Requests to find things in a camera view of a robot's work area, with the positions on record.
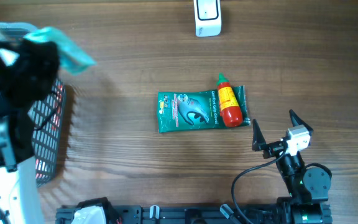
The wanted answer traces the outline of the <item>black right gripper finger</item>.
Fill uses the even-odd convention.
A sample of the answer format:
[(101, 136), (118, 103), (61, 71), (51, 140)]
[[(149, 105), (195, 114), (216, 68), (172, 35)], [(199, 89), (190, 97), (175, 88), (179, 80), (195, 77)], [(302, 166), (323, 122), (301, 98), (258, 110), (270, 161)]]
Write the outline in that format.
[(309, 132), (309, 134), (313, 134), (313, 128), (304, 122), (293, 110), (289, 110), (290, 119), (293, 127), (303, 125)]
[(260, 126), (256, 119), (252, 120), (253, 127), (253, 140), (252, 140), (252, 150), (253, 151), (261, 151), (265, 148), (266, 141), (264, 139), (264, 135), (260, 130)]

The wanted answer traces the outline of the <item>white teal wipes packet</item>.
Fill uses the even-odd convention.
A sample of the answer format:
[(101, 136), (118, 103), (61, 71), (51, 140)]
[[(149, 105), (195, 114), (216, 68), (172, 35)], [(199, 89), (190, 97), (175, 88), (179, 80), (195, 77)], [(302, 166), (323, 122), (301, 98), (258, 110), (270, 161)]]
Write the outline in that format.
[(36, 44), (56, 44), (60, 66), (72, 75), (83, 73), (96, 65), (95, 60), (60, 29), (44, 27), (26, 34), (24, 38)]

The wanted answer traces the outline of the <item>red sauce bottle green cap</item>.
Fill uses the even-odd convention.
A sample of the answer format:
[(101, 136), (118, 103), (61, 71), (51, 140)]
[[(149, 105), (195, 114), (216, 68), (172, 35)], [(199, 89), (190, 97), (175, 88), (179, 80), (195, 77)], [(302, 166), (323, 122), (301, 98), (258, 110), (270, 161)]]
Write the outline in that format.
[(218, 75), (218, 98), (220, 115), (227, 128), (240, 126), (243, 122), (242, 111), (229, 80), (220, 73)]

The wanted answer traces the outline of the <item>green 3M gloves packet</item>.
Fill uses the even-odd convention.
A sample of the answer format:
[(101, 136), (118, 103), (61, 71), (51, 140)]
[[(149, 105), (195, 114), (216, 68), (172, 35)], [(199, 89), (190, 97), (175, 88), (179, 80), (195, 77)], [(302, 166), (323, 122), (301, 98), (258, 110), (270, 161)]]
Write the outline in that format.
[(160, 133), (201, 129), (225, 129), (218, 91), (159, 92), (157, 122)]

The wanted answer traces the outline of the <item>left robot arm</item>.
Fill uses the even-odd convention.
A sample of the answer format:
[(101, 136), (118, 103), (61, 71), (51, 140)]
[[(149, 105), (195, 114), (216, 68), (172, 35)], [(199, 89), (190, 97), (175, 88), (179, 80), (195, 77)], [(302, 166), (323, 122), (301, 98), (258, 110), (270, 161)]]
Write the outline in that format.
[(0, 40), (0, 223), (43, 223), (28, 115), (52, 92), (60, 60), (53, 42)]

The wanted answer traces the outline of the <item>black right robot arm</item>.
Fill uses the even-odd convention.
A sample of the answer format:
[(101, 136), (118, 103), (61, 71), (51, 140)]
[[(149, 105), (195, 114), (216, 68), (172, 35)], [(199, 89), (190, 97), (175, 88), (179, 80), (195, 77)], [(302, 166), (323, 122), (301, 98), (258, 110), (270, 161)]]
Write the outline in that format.
[(288, 193), (295, 204), (328, 201), (332, 172), (318, 163), (306, 165), (301, 151), (310, 146), (313, 128), (293, 110), (289, 111), (292, 127), (280, 140), (267, 143), (256, 119), (253, 125), (253, 151), (262, 151), (263, 158), (274, 158)]

